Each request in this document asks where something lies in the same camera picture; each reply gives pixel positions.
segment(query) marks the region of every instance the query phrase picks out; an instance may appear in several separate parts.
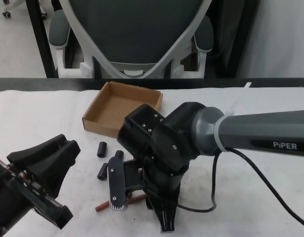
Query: chair armrest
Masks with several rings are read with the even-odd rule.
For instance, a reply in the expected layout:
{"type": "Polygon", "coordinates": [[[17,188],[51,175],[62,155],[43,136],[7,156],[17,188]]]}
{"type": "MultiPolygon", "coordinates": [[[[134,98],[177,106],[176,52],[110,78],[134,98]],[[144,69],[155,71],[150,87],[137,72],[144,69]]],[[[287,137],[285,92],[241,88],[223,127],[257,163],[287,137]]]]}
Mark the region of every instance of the chair armrest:
{"type": "Polygon", "coordinates": [[[54,13],[49,28],[49,43],[57,48],[63,48],[67,45],[69,31],[71,27],[63,10],[54,13]]]}
{"type": "Polygon", "coordinates": [[[205,16],[200,23],[195,35],[195,43],[197,50],[200,52],[208,52],[214,46],[214,32],[211,21],[205,16]]]}

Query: robotic arm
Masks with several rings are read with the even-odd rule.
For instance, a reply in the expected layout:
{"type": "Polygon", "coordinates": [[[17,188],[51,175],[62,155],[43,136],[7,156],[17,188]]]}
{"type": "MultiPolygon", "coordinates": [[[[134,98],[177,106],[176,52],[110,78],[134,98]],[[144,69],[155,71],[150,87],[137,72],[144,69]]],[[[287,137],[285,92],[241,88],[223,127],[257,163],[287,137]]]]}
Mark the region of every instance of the robotic arm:
{"type": "Polygon", "coordinates": [[[34,210],[62,229],[73,217],[57,198],[69,168],[80,152],[76,141],[59,135],[36,147],[0,160],[0,237],[34,210]]]}
{"type": "Polygon", "coordinates": [[[144,190],[162,232],[171,232],[180,181],[191,160],[217,158],[225,148],[304,156],[304,111],[228,117],[217,108],[188,102],[165,118],[142,105],[125,118],[118,141],[134,159],[109,160],[111,208],[124,209],[129,192],[144,190]]]}

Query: black cable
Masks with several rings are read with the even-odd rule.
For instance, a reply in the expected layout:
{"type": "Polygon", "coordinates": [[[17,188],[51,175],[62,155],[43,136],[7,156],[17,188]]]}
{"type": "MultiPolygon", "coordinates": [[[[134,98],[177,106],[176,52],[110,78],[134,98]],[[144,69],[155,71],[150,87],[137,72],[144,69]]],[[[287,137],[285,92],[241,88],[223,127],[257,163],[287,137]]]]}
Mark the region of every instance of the black cable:
{"type": "Polygon", "coordinates": [[[260,169],[258,169],[258,167],[246,155],[244,155],[240,151],[235,150],[233,148],[226,148],[226,150],[243,158],[254,169],[254,171],[259,175],[259,177],[264,181],[264,183],[271,190],[271,192],[275,195],[275,197],[278,199],[278,201],[284,207],[284,209],[292,217],[294,217],[298,222],[300,222],[304,226],[304,219],[302,219],[293,210],[291,210],[291,208],[285,203],[285,201],[282,199],[282,197],[279,195],[279,193],[275,190],[275,188],[270,184],[270,182],[267,180],[267,178],[263,175],[263,173],[260,171],[260,169]]]}
{"type": "Polygon", "coordinates": [[[212,191],[211,191],[211,201],[213,203],[213,206],[209,209],[204,209],[204,210],[201,210],[201,209],[193,209],[193,208],[190,208],[190,207],[186,207],[186,206],[183,206],[183,205],[180,205],[172,200],[169,200],[167,198],[164,198],[164,197],[161,197],[159,196],[158,194],[154,193],[153,191],[151,190],[145,190],[146,192],[160,198],[161,200],[163,201],[166,201],[168,203],[170,203],[171,205],[175,205],[181,209],[184,209],[184,210],[187,210],[187,211],[192,211],[192,212],[198,212],[198,213],[208,213],[208,212],[211,212],[213,210],[216,209],[217,207],[217,203],[216,203],[216,176],[217,176],[217,159],[219,158],[221,152],[217,153],[216,156],[215,156],[215,159],[213,161],[213,166],[212,166],[212,191]]]}

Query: chair wheel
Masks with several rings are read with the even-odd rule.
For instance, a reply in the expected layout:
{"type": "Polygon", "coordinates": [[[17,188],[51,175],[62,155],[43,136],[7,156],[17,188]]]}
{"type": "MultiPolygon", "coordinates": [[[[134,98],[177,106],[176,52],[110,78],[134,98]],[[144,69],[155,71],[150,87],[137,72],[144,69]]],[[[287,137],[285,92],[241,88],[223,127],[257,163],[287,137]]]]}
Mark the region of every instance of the chair wheel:
{"type": "Polygon", "coordinates": [[[47,13],[45,13],[45,14],[42,13],[42,19],[43,19],[43,20],[46,20],[46,19],[47,19],[47,13]]]}
{"type": "Polygon", "coordinates": [[[3,12],[2,14],[5,18],[10,18],[11,17],[11,13],[9,11],[3,12]]]}

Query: black cylinder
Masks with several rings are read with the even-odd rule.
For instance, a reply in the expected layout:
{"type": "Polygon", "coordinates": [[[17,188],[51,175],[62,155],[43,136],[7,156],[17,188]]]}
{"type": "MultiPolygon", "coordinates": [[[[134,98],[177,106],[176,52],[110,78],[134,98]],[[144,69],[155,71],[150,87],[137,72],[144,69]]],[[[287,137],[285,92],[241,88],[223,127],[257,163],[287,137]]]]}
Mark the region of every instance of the black cylinder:
{"type": "Polygon", "coordinates": [[[115,154],[115,157],[123,158],[123,156],[124,156],[124,152],[120,150],[118,150],[115,154]]]}
{"type": "Polygon", "coordinates": [[[106,151],[107,151],[107,143],[100,142],[99,147],[98,147],[97,156],[100,158],[104,158],[106,156],[106,151]]]}
{"type": "Polygon", "coordinates": [[[97,178],[101,181],[106,180],[108,176],[108,163],[104,163],[97,175],[97,178]]]}

